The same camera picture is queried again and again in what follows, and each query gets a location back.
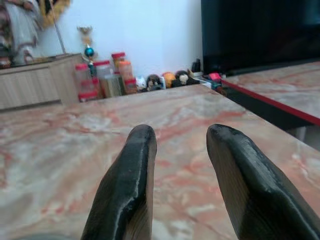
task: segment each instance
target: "light wood cabinet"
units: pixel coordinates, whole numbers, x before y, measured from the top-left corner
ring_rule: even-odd
[[[0,70],[0,110],[52,101],[77,103],[74,66],[81,62],[80,54],[72,54]]]

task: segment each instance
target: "marble countertop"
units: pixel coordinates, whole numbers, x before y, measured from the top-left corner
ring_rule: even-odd
[[[244,132],[320,215],[320,152],[201,85],[0,114],[0,239],[80,239],[131,129],[156,132],[153,240],[236,240],[206,148],[212,124]]]
[[[229,87],[320,126],[320,62],[229,77]]]

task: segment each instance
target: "television screen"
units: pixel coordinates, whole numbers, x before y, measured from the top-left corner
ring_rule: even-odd
[[[201,0],[201,8],[207,74],[320,58],[320,0]]]

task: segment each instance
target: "stuffed toy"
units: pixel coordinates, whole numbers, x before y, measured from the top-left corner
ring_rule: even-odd
[[[146,80],[146,86],[146,90],[149,92],[162,89],[159,76],[156,74],[148,76]]]

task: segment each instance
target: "blue ornament ball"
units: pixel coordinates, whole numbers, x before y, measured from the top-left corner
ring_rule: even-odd
[[[84,50],[84,55],[86,55],[87,57],[93,57],[94,54],[95,54],[95,51],[92,47],[87,47]]]

